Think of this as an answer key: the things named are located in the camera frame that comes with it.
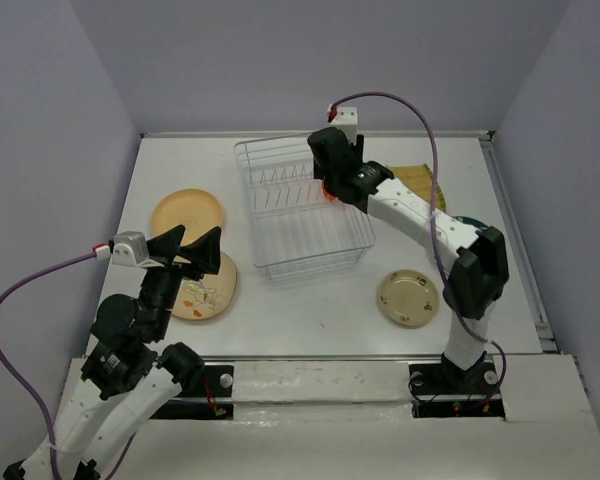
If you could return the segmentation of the cream plate with leaf pattern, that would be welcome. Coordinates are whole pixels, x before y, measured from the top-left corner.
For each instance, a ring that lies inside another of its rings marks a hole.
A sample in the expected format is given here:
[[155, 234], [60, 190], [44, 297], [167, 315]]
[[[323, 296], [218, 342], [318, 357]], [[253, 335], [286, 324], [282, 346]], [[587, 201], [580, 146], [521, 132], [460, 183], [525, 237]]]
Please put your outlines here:
[[230, 305], [237, 287], [238, 270], [229, 255], [221, 253], [216, 275], [201, 280], [182, 280], [172, 315], [184, 321], [205, 321], [220, 315]]

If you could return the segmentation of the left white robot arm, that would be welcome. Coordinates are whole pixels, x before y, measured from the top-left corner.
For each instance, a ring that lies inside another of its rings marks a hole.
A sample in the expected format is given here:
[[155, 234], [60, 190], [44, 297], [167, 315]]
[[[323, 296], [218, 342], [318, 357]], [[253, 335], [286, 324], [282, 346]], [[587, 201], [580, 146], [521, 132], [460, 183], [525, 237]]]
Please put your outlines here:
[[115, 472], [114, 455], [124, 455], [132, 437], [177, 395], [195, 392], [203, 359], [182, 342], [161, 352], [150, 344], [164, 339], [183, 280], [217, 274], [221, 266], [218, 226], [192, 243], [177, 225], [151, 239], [116, 234], [91, 252], [47, 268], [51, 273], [88, 260], [143, 270], [137, 296], [114, 294], [99, 305], [90, 333], [96, 344], [86, 357], [65, 408], [51, 416], [39, 393], [0, 349], [0, 361], [38, 405], [47, 434], [28, 458], [9, 465], [6, 479], [98, 479]]

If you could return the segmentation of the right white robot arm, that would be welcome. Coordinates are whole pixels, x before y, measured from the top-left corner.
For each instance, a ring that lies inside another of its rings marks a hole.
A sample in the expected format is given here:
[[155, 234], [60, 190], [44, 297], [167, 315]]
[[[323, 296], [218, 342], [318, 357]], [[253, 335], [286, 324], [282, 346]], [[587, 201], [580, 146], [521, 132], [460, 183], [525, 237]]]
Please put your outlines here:
[[441, 355], [440, 379], [462, 392], [484, 362], [487, 311], [503, 294], [509, 265], [503, 233], [464, 224], [423, 200], [387, 167], [363, 160], [364, 137], [354, 144], [336, 127], [307, 139], [314, 177], [330, 195], [405, 234], [433, 255], [452, 310], [449, 338]]

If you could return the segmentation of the white plate with green rim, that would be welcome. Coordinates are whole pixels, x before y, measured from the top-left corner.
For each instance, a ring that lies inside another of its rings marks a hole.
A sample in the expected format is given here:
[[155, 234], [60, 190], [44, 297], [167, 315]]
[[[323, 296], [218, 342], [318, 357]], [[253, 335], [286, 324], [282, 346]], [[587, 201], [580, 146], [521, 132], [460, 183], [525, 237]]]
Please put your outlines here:
[[479, 230], [479, 231], [485, 231], [488, 229], [488, 226], [483, 223], [480, 220], [477, 220], [475, 218], [472, 217], [468, 217], [468, 216], [455, 216], [455, 219], [459, 222], [461, 222], [462, 224], [465, 225], [469, 225], [472, 228]]

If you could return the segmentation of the orange round plate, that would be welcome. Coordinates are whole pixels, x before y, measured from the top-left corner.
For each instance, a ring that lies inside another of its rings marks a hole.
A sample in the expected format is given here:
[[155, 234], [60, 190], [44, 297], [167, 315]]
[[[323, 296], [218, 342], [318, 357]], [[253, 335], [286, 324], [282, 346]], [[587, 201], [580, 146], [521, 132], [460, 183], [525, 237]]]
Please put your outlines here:
[[323, 182], [322, 182], [322, 192], [323, 192], [323, 195], [325, 196], [325, 198], [326, 198], [326, 199], [327, 199], [329, 202], [334, 202], [334, 201], [336, 201], [336, 200], [337, 200], [337, 197], [336, 197], [336, 196], [334, 196], [334, 195], [332, 195], [332, 194], [329, 192], [329, 190], [328, 190], [328, 188], [327, 188], [327, 184], [326, 184], [326, 182], [325, 182], [325, 181], [323, 181]]

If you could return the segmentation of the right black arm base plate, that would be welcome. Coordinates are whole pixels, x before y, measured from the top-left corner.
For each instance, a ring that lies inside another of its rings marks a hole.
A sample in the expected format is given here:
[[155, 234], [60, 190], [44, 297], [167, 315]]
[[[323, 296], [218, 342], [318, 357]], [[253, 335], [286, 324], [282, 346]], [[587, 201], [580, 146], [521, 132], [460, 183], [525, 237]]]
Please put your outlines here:
[[412, 414], [416, 419], [505, 418], [495, 366], [486, 362], [477, 377], [461, 386], [452, 386], [442, 375], [442, 365], [417, 363], [409, 366], [408, 388]]

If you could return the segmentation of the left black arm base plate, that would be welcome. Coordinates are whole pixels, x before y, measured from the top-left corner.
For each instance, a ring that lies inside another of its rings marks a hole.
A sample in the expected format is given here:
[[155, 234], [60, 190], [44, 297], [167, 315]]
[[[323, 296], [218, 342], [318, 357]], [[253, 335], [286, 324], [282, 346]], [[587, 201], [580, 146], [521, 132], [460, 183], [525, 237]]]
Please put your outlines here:
[[232, 420], [234, 366], [211, 364], [204, 368], [198, 383], [167, 401], [151, 417], [152, 420]]

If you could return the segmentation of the small cream plate with flowers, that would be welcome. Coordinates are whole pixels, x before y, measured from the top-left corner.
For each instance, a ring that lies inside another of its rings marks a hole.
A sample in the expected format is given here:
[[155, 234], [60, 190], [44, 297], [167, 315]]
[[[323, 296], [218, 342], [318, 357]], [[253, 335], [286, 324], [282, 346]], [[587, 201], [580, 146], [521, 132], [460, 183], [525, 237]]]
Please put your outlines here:
[[400, 269], [388, 274], [377, 289], [381, 313], [405, 328], [421, 328], [429, 324], [439, 310], [440, 295], [423, 273]]

